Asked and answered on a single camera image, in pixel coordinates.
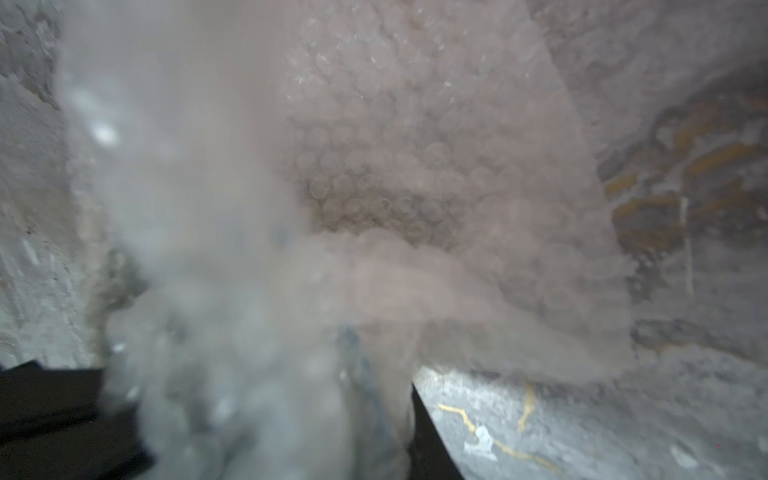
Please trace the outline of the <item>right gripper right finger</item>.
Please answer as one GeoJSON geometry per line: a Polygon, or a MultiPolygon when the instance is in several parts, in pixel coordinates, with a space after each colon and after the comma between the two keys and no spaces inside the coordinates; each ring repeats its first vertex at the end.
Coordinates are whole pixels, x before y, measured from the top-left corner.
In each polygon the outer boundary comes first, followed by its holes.
{"type": "Polygon", "coordinates": [[[415,386],[411,399],[415,430],[409,446],[410,480],[464,480],[451,458],[415,386]]]}

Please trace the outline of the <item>clear bubble wrap sheet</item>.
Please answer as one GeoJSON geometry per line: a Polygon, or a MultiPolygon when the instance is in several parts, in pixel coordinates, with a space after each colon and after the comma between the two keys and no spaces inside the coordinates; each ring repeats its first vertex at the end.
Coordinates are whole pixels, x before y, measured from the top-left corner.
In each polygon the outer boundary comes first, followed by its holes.
{"type": "Polygon", "coordinates": [[[521,1],[69,1],[56,96],[102,401],[152,479],[340,479],[282,321],[292,240],[391,266],[398,366],[635,364],[630,264],[521,1]]]}

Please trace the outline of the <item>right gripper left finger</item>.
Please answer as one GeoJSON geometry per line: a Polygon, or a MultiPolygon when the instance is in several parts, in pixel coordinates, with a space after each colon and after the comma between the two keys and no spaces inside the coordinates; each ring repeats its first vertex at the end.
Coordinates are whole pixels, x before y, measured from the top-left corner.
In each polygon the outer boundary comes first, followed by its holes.
{"type": "Polygon", "coordinates": [[[137,479],[153,465],[132,409],[102,413],[101,369],[1,370],[3,479],[137,479]]]}

